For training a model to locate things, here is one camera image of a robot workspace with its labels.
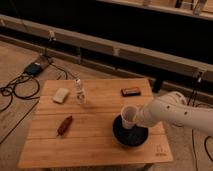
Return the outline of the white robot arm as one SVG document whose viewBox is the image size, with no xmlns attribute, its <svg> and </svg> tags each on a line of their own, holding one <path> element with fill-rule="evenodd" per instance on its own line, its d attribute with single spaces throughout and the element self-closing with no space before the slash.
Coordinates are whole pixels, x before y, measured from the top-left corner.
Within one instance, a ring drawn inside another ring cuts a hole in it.
<svg viewBox="0 0 213 171">
<path fill-rule="evenodd" d="M 153 127 L 160 121 L 176 123 L 213 136 L 213 109 L 187 105 L 180 92 L 159 96 L 139 108 L 136 125 Z"/>
</svg>

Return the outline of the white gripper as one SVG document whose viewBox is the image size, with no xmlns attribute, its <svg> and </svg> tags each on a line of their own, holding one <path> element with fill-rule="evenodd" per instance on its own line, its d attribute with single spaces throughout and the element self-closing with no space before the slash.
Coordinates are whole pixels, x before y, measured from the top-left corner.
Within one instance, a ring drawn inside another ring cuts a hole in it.
<svg viewBox="0 0 213 171">
<path fill-rule="evenodd" d="M 138 127 L 148 127 L 149 126 L 148 121 L 144 115 L 142 106 L 137 107 L 137 112 L 136 112 L 135 116 L 133 117 L 133 121 L 135 122 L 135 125 Z"/>
</svg>

